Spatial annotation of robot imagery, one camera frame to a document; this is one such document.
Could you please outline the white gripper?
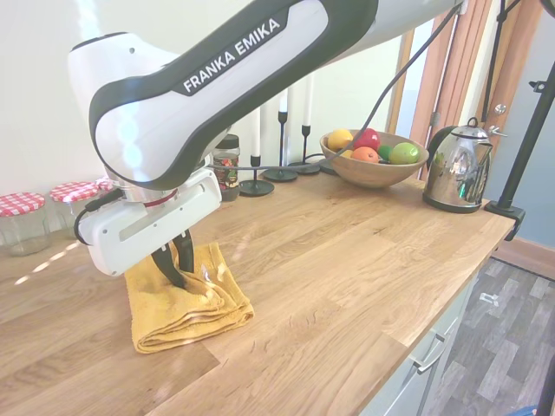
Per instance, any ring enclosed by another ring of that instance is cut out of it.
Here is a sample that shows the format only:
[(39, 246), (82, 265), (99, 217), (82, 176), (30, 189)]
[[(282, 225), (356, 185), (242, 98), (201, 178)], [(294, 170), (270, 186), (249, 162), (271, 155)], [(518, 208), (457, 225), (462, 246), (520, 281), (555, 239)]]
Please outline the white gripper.
[(119, 276), (151, 256), (162, 275), (175, 287), (186, 282), (174, 267), (169, 244), (174, 240), (179, 269), (194, 272), (190, 229), (221, 204), (214, 172), (199, 168), (182, 185), (155, 191), (109, 176), (114, 189), (90, 203), (79, 220), (79, 238), (88, 246), (95, 267)]

